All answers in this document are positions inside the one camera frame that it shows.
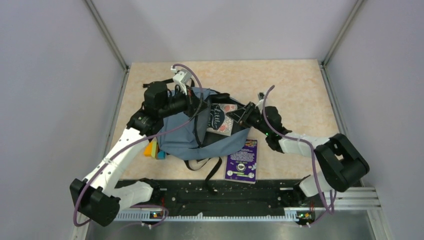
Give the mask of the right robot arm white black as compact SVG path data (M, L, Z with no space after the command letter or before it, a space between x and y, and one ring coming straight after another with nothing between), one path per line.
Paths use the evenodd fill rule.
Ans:
M299 206L307 206L316 195L324 200L325 192L345 192L370 171L368 162L346 135L316 137L295 133L283 126L274 106L260 109L250 102L226 115L242 127L265 134L272 150L311 158L312 175L294 187L293 200Z

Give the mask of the Little Women floral book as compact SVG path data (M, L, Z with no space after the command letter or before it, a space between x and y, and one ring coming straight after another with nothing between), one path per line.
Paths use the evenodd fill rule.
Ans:
M238 109L236 104L212 103L208 116L206 131L213 134L230 136L234 121L226 115Z

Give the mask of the blue grey student backpack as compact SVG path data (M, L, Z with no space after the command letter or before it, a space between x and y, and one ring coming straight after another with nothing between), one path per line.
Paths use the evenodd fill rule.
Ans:
M143 84L144 92L143 109L152 113L155 117L162 117L162 108L174 96L178 88L168 89L171 79L154 81ZM169 117L163 117L161 136L157 138L159 149L166 154L183 160L190 171L200 170L210 159L218 158L217 164L207 175L205 181L209 181L223 163L222 158L231 155L245 144L249 129L233 123L230 136L207 132L208 117L211 105L235 104L237 109L244 107L242 103L233 99L228 93L221 93L213 89L199 89L192 84L188 89L193 89L199 97L207 103L207 109L195 117L188 117L184 113L178 113Z

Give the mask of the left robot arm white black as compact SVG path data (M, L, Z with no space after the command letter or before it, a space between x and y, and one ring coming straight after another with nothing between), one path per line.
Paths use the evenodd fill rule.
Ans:
M144 180L120 188L116 185L152 139L185 127L207 106L200 84L198 91L183 83L177 83L174 92L163 81L147 85L141 108L130 117L118 142L92 172L70 184L74 226L94 221L105 227L120 210L139 203L154 207L160 202L159 191Z

